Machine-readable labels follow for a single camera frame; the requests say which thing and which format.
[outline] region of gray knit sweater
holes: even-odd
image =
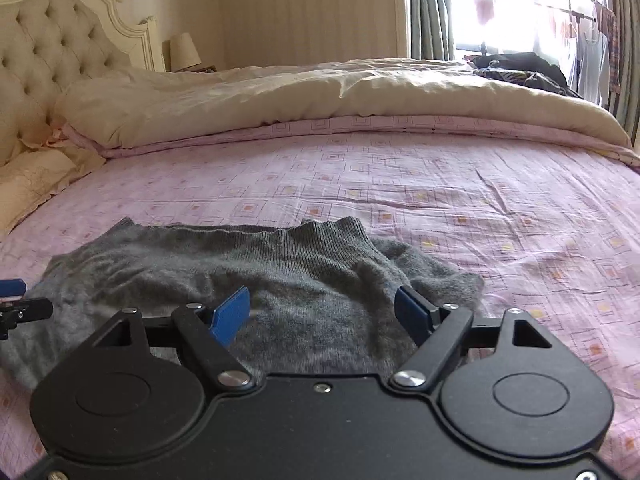
[[[167,316],[191,302],[217,306],[241,286],[252,313],[230,352],[267,372],[388,376],[415,346],[394,317],[411,285],[436,305],[478,305],[483,280],[407,244],[369,238],[359,220],[260,226],[146,227],[124,219],[55,256],[29,296],[54,304],[51,320],[21,325],[0,362],[34,387],[118,309]]]

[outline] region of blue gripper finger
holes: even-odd
[[[242,324],[249,317],[250,309],[249,289],[244,286],[236,290],[231,297],[213,311],[209,333],[222,346],[228,347]]]
[[[23,280],[0,280],[0,298],[23,296],[27,292],[27,285]]]
[[[394,313],[409,337],[416,345],[421,346],[433,333],[433,320],[425,305],[412,298],[411,292],[414,296],[418,296],[415,291],[408,290],[404,286],[396,290]]]

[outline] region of triangular cutout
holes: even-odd
[[[529,348],[551,348],[551,344],[528,321],[518,319],[513,327],[513,345]]]
[[[109,330],[95,346],[110,347],[110,346],[130,346],[131,345],[131,330],[128,319],[123,319],[111,330]]]

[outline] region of dark clothing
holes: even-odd
[[[581,97],[570,88],[562,88],[558,83],[540,72],[526,72],[524,70],[505,70],[503,68],[479,68],[474,70],[474,74],[487,79],[495,79],[513,83],[527,88],[537,88],[553,94],[565,97]]]
[[[478,68],[487,68],[492,61],[499,61],[500,68],[505,70],[524,70],[540,72],[555,81],[560,88],[567,88],[566,78],[559,66],[551,65],[535,52],[519,52],[517,54],[497,54],[495,56],[478,56],[473,63]]]

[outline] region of patterned bed sheet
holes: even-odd
[[[0,246],[0,278],[129,216],[143,224],[290,226],[355,216],[486,279],[482,311],[527,310],[616,401],[601,456],[640,474],[640,176],[583,149],[528,140],[351,132],[167,150],[108,162]],[[0,467],[42,453],[27,395],[0,378]]]

